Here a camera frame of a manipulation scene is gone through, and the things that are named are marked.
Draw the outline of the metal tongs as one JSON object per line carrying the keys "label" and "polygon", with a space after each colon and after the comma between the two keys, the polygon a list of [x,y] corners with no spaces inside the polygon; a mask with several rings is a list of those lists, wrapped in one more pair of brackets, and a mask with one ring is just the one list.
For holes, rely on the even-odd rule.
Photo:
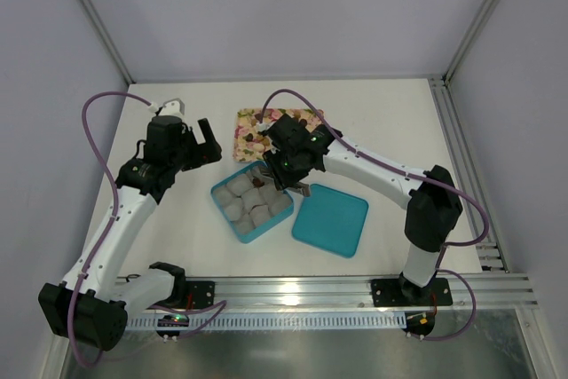
{"label": "metal tongs", "polygon": [[272,182],[278,191],[290,191],[292,193],[300,194],[303,197],[310,197],[312,195],[310,186],[302,181],[277,178],[267,169],[261,169],[259,171],[259,176],[264,180]]}

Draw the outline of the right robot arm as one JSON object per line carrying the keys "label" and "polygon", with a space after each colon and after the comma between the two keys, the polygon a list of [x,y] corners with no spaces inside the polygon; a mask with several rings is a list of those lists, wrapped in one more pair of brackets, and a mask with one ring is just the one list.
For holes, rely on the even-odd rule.
{"label": "right robot arm", "polygon": [[398,288],[409,304],[431,302],[438,260],[463,211],[447,169],[409,169],[360,148],[325,123],[307,130],[287,114],[258,131],[272,144],[263,158],[279,189],[297,186],[317,170],[351,179],[402,208],[410,247]]}

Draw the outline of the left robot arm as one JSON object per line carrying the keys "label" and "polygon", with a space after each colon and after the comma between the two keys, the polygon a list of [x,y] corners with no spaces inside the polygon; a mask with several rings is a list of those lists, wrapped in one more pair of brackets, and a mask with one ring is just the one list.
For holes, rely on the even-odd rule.
{"label": "left robot arm", "polygon": [[180,266],[155,262],[124,290],[115,282],[176,175],[221,160],[209,121],[202,118],[198,125],[203,142],[175,115],[157,115],[147,125],[135,156],[120,168],[113,200],[91,242],[60,283],[46,283],[40,290],[38,302],[55,335],[110,351],[122,339],[127,321],[142,311],[154,305],[188,306],[190,290]]}

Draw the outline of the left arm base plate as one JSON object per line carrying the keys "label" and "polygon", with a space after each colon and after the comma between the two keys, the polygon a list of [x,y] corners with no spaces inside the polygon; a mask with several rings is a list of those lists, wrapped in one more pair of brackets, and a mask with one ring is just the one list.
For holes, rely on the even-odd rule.
{"label": "left arm base plate", "polygon": [[185,305],[187,310],[202,310],[215,303],[216,283],[213,280],[188,280]]}

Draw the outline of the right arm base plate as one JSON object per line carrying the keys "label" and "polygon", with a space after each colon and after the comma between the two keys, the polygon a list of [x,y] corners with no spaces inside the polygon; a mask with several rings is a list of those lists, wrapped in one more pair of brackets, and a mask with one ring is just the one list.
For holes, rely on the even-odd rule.
{"label": "right arm base plate", "polygon": [[454,302],[448,280],[444,278],[435,277],[420,288],[400,275],[397,278],[373,279],[370,288],[374,307],[379,308],[447,307]]}

